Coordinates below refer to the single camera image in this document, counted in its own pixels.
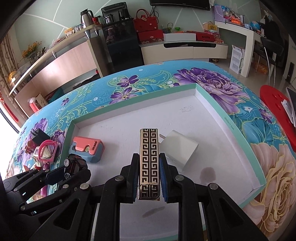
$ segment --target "kettle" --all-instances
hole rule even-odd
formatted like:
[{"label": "kettle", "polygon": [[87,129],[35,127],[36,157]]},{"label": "kettle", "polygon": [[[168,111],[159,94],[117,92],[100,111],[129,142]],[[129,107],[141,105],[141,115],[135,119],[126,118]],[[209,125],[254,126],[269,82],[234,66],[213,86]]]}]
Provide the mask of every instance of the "kettle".
[{"label": "kettle", "polygon": [[82,24],[82,27],[86,28],[86,27],[94,24],[93,17],[94,17],[94,14],[91,10],[88,10],[88,9],[83,10],[80,13],[80,22]]}]

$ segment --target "black chair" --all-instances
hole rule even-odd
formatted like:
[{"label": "black chair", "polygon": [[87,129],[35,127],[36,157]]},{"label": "black chair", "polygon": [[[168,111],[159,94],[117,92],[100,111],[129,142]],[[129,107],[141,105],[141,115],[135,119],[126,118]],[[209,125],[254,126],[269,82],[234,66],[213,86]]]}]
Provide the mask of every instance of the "black chair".
[{"label": "black chair", "polygon": [[267,60],[267,62],[268,62],[268,76],[269,76],[268,85],[270,85],[270,65],[271,64],[274,65],[274,85],[275,85],[275,82],[276,82],[276,62],[271,57],[268,56],[267,50],[275,53],[277,56],[281,56],[283,54],[284,48],[281,45],[279,45],[278,43],[276,43],[270,39],[264,38],[264,37],[261,37],[261,42],[262,42],[264,50],[261,48],[258,48],[258,47],[254,47],[254,52],[259,55],[257,68],[259,65],[260,57]]}]

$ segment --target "purple flower print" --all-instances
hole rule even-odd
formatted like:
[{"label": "purple flower print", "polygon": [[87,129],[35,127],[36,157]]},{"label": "purple flower print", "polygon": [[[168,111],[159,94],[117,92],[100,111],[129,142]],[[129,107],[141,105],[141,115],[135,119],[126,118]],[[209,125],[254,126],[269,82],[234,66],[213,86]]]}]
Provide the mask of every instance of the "purple flower print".
[{"label": "purple flower print", "polygon": [[54,134],[50,137],[50,139],[52,141],[56,141],[59,144],[59,149],[57,152],[57,156],[61,153],[62,148],[63,148],[63,144],[65,141],[65,136],[66,136],[66,131],[62,131],[62,130],[57,130],[54,132]]},{"label": "purple flower print", "polygon": [[26,153],[25,150],[23,149],[20,149],[18,152],[17,152],[17,162],[21,162],[22,164],[26,164],[27,161],[31,158],[31,155]]},{"label": "purple flower print", "polygon": [[25,128],[21,131],[20,136],[21,136],[22,134],[25,133],[26,129],[27,129],[27,127],[25,127]]},{"label": "purple flower print", "polygon": [[129,88],[125,89],[123,92],[115,92],[110,97],[111,99],[114,99],[114,100],[111,100],[109,104],[114,104],[114,103],[117,103],[117,102],[120,102],[120,101],[123,101],[126,99],[136,97],[137,95],[130,94],[131,90],[132,90],[132,88],[129,87]]},{"label": "purple flower print", "polygon": [[42,118],[39,122],[37,122],[34,127],[32,128],[32,130],[37,130],[37,129],[41,129],[42,131],[45,131],[48,125],[48,121],[46,118]]},{"label": "purple flower print", "polygon": [[244,102],[243,97],[250,99],[249,95],[242,91],[240,85],[232,82],[228,77],[211,70],[199,68],[181,69],[174,74],[174,77],[180,85],[199,84],[230,115],[239,113],[236,104]]},{"label": "purple flower print", "polygon": [[69,98],[67,97],[66,99],[63,100],[61,106],[65,106],[69,102]]},{"label": "purple flower print", "polygon": [[120,85],[120,87],[125,88],[128,87],[130,84],[134,84],[136,83],[139,79],[137,79],[137,75],[133,75],[132,77],[128,78],[122,78],[120,81],[120,83],[118,83],[117,85]]},{"label": "purple flower print", "polygon": [[265,109],[264,110],[263,109],[259,109],[259,111],[260,111],[260,114],[261,114],[262,118],[264,120],[267,120],[270,124],[272,124],[272,121],[271,121],[272,115],[269,114],[269,113],[267,113],[267,111]]}]

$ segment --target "red stool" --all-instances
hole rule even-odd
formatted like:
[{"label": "red stool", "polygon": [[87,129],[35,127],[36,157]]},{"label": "red stool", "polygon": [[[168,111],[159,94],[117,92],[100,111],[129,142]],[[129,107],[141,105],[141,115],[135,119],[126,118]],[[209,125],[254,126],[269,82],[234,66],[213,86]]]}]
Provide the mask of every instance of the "red stool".
[{"label": "red stool", "polygon": [[274,114],[284,129],[293,151],[296,152],[296,128],[291,123],[288,114],[281,104],[284,99],[287,101],[289,99],[282,92],[269,85],[264,85],[260,88],[260,98]]}]

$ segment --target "red handbag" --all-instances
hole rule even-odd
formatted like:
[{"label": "red handbag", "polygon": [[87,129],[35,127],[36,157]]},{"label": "red handbag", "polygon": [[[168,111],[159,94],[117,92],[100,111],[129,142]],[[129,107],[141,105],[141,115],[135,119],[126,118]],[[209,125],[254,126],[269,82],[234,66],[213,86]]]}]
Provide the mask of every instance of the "red handbag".
[{"label": "red handbag", "polygon": [[[147,17],[145,15],[141,15],[141,18],[138,18],[138,12],[141,10],[147,14]],[[139,9],[137,11],[133,24],[137,33],[158,29],[156,17],[151,17],[145,9]]]}]

